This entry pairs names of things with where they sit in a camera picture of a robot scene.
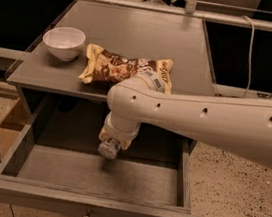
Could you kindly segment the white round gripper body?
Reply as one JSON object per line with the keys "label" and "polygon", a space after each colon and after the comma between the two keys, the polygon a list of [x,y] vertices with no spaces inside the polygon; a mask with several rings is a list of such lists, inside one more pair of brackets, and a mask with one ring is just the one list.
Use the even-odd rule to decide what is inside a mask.
{"label": "white round gripper body", "polygon": [[103,126],[107,132],[107,139],[112,137],[120,142],[121,140],[133,141],[137,134],[139,134],[141,124],[121,118],[114,112],[110,112],[105,118]]}

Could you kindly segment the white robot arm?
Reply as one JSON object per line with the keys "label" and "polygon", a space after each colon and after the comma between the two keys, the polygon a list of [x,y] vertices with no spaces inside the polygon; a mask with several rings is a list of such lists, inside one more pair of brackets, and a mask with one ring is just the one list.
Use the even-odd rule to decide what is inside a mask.
{"label": "white robot arm", "polygon": [[133,140],[149,123],[272,169],[272,100],[167,94],[161,77],[144,71],[108,92],[105,130]]}

